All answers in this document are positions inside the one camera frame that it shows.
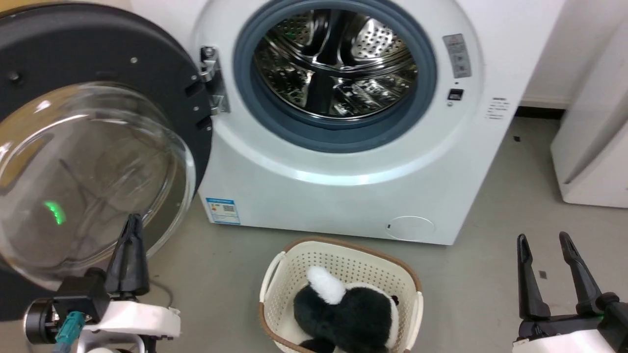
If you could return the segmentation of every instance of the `black fur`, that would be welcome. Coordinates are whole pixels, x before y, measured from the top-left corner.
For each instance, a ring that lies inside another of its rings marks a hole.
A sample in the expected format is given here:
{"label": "black fur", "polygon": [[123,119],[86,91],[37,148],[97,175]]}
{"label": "black fur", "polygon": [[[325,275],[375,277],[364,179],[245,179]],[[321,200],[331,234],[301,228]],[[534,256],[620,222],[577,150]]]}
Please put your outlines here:
{"label": "black fur", "polygon": [[296,294],[294,304],[296,322],[315,339],[329,340],[346,353],[388,351],[391,302],[382,293],[352,288],[338,305],[329,305],[308,285]]}
{"label": "black fur", "polygon": [[336,348],[332,341],[321,338],[303,341],[300,346],[316,353],[333,353]]}

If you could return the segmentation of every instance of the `black baseboard gap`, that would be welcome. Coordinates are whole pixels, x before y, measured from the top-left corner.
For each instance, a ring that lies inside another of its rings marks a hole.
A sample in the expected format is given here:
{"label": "black baseboard gap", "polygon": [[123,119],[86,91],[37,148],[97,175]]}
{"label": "black baseboard gap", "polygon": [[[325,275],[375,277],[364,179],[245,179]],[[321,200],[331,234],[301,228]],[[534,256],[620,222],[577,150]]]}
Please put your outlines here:
{"label": "black baseboard gap", "polygon": [[564,113],[564,109],[519,106],[517,108],[517,112],[515,112],[514,115],[520,117],[535,117],[537,119],[560,120],[563,117]]}

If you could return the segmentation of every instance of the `green light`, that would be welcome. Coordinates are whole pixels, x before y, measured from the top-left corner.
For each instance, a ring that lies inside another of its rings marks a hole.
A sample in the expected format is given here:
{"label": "green light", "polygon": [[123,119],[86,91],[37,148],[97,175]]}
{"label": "green light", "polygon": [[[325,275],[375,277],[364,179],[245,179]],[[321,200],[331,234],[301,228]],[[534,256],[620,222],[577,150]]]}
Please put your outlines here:
{"label": "green light", "polygon": [[61,208],[61,205],[54,201],[45,201],[43,205],[48,207],[50,212],[55,215],[55,221],[57,222],[57,225],[62,225],[63,223],[65,223],[65,212]]}

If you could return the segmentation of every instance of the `white plastic basket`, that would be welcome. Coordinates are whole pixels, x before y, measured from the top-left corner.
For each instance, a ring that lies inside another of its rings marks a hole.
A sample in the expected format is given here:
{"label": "white plastic basket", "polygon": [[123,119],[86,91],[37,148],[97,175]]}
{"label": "white plastic basket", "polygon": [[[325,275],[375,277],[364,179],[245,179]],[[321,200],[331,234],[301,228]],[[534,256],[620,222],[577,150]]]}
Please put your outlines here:
{"label": "white plastic basket", "polygon": [[311,337],[294,318],[293,300],[307,284],[310,266],[327,268],[344,283],[365,282],[399,298],[399,336],[391,353],[409,353],[423,318],[421,283],[401,260],[348,242],[310,237],[289,244],[271,262],[259,292],[259,318],[284,352],[311,353],[299,346]]}

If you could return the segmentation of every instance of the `plush toy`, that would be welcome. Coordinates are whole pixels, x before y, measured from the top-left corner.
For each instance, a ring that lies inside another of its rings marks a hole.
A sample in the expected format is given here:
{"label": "plush toy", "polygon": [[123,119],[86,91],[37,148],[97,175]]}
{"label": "plush toy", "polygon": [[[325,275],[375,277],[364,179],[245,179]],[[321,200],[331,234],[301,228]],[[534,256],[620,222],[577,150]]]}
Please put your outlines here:
{"label": "plush toy", "polygon": [[301,346],[317,353],[386,353],[397,341],[396,296],[368,283],[343,284],[325,268],[307,272],[308,285],[294,301],[295,319],[311,340]]}

